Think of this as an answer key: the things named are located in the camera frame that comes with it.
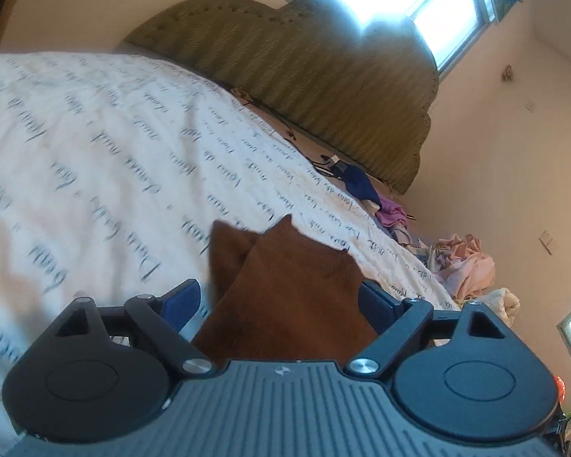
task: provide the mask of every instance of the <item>white duvet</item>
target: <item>white duvet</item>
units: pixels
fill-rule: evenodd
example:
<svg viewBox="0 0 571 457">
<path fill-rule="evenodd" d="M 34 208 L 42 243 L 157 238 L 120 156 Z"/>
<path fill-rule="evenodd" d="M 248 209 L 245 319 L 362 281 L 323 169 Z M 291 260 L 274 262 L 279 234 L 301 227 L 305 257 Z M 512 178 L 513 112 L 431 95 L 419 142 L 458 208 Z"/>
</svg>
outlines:
<svg viewBox="0 0 571 457">
<path fill-rule="evenodd" d="M 0 55 L 0 387 L 76 296 L 206 289 L 216 219 L 348 248 L 393 295 L 454 308 L 417 260 L 257 115 L 167 62 Z M 205 300 L 182 334 L 207 315 Z M 16 435 L 0 403 L 0 452 Z"/>
</svg>

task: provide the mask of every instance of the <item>orange object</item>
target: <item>orange object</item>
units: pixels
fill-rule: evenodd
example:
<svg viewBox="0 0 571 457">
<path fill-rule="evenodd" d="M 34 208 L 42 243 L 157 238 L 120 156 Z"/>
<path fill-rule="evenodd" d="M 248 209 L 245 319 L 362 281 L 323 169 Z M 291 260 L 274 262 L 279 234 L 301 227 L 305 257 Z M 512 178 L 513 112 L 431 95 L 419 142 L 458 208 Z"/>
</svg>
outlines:
<svg viewBox="0 0 571 457">
<path fill-rule="evenodd" d="M 555 376 L 554 381 L 556 382 L 556 386 L 558 388 L 558 401 L 562 402 L 565 400 L 565 382 L 561 379 L 561 377 Z"/>
</svg>

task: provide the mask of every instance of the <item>blue gripper pad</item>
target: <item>blue gripper pad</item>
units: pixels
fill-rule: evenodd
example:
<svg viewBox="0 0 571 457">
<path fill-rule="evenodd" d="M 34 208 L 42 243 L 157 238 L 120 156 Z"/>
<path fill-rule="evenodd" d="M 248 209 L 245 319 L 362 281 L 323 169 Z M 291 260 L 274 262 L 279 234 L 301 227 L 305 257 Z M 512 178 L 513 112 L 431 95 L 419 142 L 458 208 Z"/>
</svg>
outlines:
<svg viewBox="0 0 571 457">
<path fill-rule="evenodd" d="M 365 280 L 360 285 L 357 306 L 378 335 L 403 314 L 401 302 L 370 280 Z"/>
<path fill-rule="evenodd" d="M 193 278 L 169 291 L 161 309 L 161 318 L 174 330 L 180 331 L 195 316 L 201 305 L 201 287 Z"/>
</svg>

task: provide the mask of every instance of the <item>headboard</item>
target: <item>headboard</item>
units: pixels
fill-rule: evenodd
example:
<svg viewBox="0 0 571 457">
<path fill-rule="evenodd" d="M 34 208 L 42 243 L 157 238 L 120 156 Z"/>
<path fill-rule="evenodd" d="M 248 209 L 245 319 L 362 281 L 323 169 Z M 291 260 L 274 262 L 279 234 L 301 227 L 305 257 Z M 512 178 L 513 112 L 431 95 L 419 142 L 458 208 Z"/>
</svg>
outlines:
<svg viewBox="0 0 571 457">
<path fill-rule="evenodd" d="M 243 89 L 398 192 L 415 178 L 438 73 L 408 18 L 362 29 L 339 0 L 279 10 L 252 0 L 186 0 L 125 42 Z"/>
</svg>

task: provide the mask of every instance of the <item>pile of clothes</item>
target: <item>pile of clothes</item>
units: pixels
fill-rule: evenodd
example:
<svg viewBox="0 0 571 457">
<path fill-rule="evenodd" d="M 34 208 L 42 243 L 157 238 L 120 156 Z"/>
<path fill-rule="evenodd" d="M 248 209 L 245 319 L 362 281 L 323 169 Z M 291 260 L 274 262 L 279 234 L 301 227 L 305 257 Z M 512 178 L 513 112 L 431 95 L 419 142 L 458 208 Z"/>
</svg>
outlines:
<svg viewBox="0 0 571 457">
<path fill-rule="evenodd" d="M 343 181 L 347 191 L 375 217 L 377 226 L 425 264 L 455 302 L 460 306 L 471 299 L 484 302 L 512 326 L 520 301 L 506 288 L 489 292 L 495 281 L 495 262 L 482 252 L 480 239 L 454 235 L 428 247 L 408 232 L 408 215 L 402 206 L 377 192 L 363 169 L 336 156 L 322 158 L 324 163 L 312 162 L 315 169 Z"/>
<path fill-rule="evenodd" d="M 412 246 L 408 233 L 408 218 L 402 206 L 377 192 L 368 175 L 359 166 L 340 160 L 337 156 L 322 156 L 324 163 L 313 163 L 320 174 L 334 177 L 345 183 L 345 188 L 357 198 L 366 211 L 376 218 L 379 227 L 404 247 Z"/>
</svg>

